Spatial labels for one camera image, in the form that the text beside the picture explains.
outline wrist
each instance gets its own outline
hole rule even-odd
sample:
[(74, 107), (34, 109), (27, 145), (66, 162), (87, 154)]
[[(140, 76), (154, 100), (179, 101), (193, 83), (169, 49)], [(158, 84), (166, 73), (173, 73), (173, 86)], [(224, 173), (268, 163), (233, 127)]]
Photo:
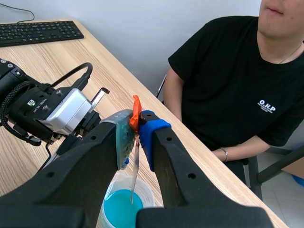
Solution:
[(222, 162), (224, 162), (226, 160), (226, 154), (225, 154), (225, 152), (222, 149), (217, 149), (217, 150), (213, 151), (213, 153)]

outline orange clip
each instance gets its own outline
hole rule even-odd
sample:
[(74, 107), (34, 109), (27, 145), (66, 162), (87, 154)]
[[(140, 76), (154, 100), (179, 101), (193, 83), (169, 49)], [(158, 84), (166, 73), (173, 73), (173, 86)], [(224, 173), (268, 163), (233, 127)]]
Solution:
[(138, 133), (139, 130), (139, 116), (142, 112), (142, 105), (139, 100), (138, 95), (133, 95), (134, 98), (134, 104), (133, 104), (133, 116), (130, 118), (129, 124), (132, 127), (132, 129)]

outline silver bracelet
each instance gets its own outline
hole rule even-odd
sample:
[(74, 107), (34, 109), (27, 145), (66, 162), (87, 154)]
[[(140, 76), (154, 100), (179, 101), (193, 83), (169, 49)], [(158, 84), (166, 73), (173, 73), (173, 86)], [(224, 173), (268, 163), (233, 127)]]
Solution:
[(228, 152), (226, 151), (226, 149), (225, 148), (223, 148), (223, 147), (221, 147), (220, 148), (223, 152), (225, 152), (225, 155), (226, 155), (226, 159), (225, 159), (225, 161), (224, 162), (228, 162)]

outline metal handle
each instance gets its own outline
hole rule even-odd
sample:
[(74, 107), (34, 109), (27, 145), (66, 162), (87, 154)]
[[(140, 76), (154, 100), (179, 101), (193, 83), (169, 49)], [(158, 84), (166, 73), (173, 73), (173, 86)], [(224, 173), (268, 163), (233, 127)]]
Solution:
[(92, 112), (92, 111), (94, 110), (94, 108), (96, 107), (96, 105), (100, 102), (101, 98), (103, 98), (103, 96), (104, 96), (105, 94), (109, 94), (109, 92), (110, 92), (110, 91), (109, 91), (108, 89), (104, 88), (104, 87), (102, 87), (102, 88), (98, 91), (98, 93), (95, 95), (95, 97), (94, 97), (93, 100), (91, 101), (92, 106), (91, 106), (91, 108), (89, 109), (89, 113)]

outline black keyboard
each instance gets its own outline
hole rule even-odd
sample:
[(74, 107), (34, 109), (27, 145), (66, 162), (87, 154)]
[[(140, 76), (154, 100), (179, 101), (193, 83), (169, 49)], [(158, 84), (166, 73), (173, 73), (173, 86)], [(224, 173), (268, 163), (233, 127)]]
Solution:
[(0, 24), (0, 47), (82, 38), (72, 21)]

